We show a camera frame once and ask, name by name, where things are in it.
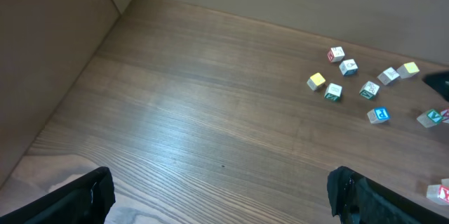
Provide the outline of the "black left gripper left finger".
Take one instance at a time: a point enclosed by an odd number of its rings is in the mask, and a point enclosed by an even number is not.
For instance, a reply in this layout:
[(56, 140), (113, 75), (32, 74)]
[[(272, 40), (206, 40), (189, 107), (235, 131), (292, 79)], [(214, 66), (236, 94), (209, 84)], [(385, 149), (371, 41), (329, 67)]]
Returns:
[(104, 223), (115, 202), (112, 173), (101, 166), (7, 213), (1, 223)]

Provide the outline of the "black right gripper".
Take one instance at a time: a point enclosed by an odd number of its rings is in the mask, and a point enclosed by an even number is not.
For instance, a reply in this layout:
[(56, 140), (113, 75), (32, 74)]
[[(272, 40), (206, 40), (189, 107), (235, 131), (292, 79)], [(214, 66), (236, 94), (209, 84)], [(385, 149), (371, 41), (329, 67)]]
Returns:
[(426, 74), (422, 80), (441, 95), (444, 100), (449, 101), (449, 71)]

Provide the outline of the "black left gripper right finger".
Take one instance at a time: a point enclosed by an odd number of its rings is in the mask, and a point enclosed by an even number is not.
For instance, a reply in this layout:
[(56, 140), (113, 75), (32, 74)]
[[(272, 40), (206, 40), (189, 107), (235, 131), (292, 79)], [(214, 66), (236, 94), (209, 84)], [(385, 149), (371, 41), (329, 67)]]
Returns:
[(448, 218), (346, 166), (328, 174), (327, 192), (331, 214), (341, 224), (448, 224)]

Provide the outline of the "green side picture block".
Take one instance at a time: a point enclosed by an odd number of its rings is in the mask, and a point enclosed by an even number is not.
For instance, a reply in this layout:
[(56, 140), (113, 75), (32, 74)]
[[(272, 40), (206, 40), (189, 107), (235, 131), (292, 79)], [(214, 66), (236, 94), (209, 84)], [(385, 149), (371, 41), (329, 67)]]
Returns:
[(362, 86), (359, 94), (366, 99), (372, 100), (377, 95), (377, 92), (379, 91), (379, 89), (380, 89), (380, 87), (377, 84), (375, 84), (371, 81), (367, 81)]

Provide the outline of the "red Y letter block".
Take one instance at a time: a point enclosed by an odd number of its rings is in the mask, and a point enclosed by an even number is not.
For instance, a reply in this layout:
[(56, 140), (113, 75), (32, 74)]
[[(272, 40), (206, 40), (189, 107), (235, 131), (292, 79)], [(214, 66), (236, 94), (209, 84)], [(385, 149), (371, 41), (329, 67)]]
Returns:
[(427, 187), (426, 198), (438, 205), (448, 206), (449, 205), (448, 193), (449, 193), (448, 186), (429, 185)]

